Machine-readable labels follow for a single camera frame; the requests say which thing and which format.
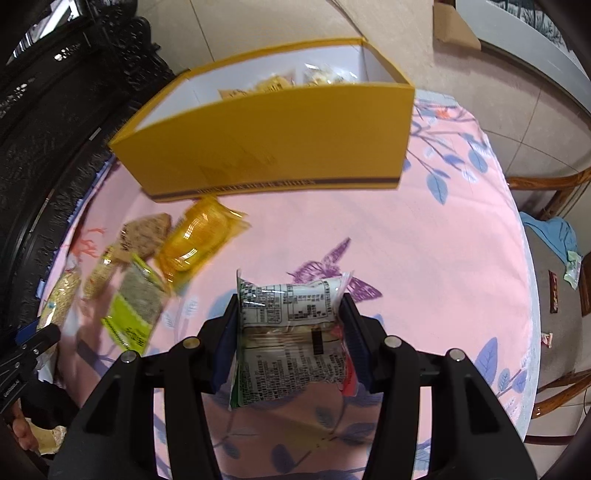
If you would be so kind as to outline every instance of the clear plastic wrapper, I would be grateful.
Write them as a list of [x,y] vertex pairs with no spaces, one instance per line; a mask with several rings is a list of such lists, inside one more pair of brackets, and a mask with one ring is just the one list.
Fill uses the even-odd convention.
[[356,83],[357,75],[335,67],[316,66],[306,63],[304,84],[306,85],[336,85],[339,83]]
[[286,88],[291,88],[295,85],[295,72],[287,74],[273,74],[270,77],[256,83],[253,88],[248,90],[234,89],[234,90],[218,90],[222,99],[247,96],[252,93],[261,92],[277,92]]
[[41,311],[41,317],[37,325],[38,330],[50,323],[54,323],[60,328],[64,325],[64,321],[76,296],[76,291],[80,286],[81,278],[78,265],[64,270],[64,273],[56,282],[47,299],[47,303]]
[[168,213],[147,215],[126,223],[113,245],[113,259],[129,263],[132,253],[144,259],[149,257],[164,243],[170,223]]
[[569,282],[570,286],[576,290],[577,286],[579,285],[579,275],[581,274],[581,263],[583,262],[583,257],[581,257],[577,252],[568,250],[567,259],[569,262],[566,265],[564,279]]
[[142,355],[167,300],[162,279],[140,257],[132,254],[109,313],[102,320],[103,325],[119,346]]
[[258,287],[238,278],[241,325],[231,407],[276,400],[309,382],[350,379],[337,321],[350,275]]
[[94,269],[84,282],[82,298],[91,300],[102,293],[117,271],[117,263],[113,258],[113,246],[107,247],[99,258]]
[[189,208],[156,255],[164,278],[179,291],[217,251],[250,227],[215,197],[204,197]]

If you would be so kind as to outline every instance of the chair leg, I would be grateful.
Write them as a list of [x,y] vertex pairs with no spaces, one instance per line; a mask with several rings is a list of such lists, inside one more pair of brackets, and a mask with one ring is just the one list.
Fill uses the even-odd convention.
[[554,388],[554,387],[566,387],[568,385],[572,385],[573,383],[578,382],[579,380],[585,378],[587,375],[591,374],[591,368],[587,370],[583,370],[581,372],[570,372],[562,377],[550,382],[548,385],[540,387],[537,393],[543,392],[547,388]]
[[568,445],[573,438],[574,435],[565,435],[560,437],[526,435],[524,443],[530,443],[532,445]]
[[583,377],[581,380],[576,382],[574,385],[571,385],[569,388],[563,390],[556,395],[538,402],[534,404],[534,411],[531,414],[532,419],[537,419],[542,415],[546,415],[551,411],[557,409],[561,405],[567,403],[572,398],[575,398],[579,395],[583,390],[586,390],[587,387],[591,385],[591,373],[587,373],[586,377]]

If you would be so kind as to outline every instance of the cardboard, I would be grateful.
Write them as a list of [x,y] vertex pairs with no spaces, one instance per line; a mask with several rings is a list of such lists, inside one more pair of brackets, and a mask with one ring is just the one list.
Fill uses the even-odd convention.
[[448,4],[433,4],[433,35],[436,39],[461,47],[481,50],[482,45],[457,10]]
[[[359,83],[306,86],[306,64]],[[296,87],[222,100],[275,74]],[[361,38],[267,48],[182,74],[110,146],[156,201],[269,190],[396,188],[414,86]]]

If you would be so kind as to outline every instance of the blue cloth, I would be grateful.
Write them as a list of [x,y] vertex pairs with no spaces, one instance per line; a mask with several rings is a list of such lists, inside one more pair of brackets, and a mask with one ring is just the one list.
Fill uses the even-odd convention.
[[577,236],[570,223],[560,217],[543,222],[524,212],[519,212],[519,216],[521,223],[529,226],[566,265],[568,263],[566,252],[577,251]]

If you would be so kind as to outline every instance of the table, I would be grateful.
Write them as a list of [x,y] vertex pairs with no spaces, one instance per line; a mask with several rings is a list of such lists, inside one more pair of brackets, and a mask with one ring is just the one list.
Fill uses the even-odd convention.
[[[533,265],[501,167],[469,112],[416,101],[398,190],[260,193],[221,201],[246,212],[252,226],[195,276],[184,296],[169,301],[148,355],[166,351],[221,315],[236,290],[237,268],[261,285],[348,271],[362,314],[378,318],[387,333],[417,350],[443,354],[462,348],[525,436],[540,360]],[[191,203],[150,201],[116,165],[54,269],[59,272],[70,255],[85,277],[126,221],[168,212],[174,222]],[[96,304],[76,299],[64,325],[59,367],[80,404],[120,354],[100,323],[120,279],[119,274]],[[229,384],[204,399],[225,476],[361,477],[380,395],[360,387],[357,396],[342,397],[335,385],[310,384],[281,400],[234,411],[228,411],[228,400]],[[156,393],[154,427],[158,467],[170,476],[162,392]],[[429,453],[430,392],[423,388],[416,476],[428,468]]]

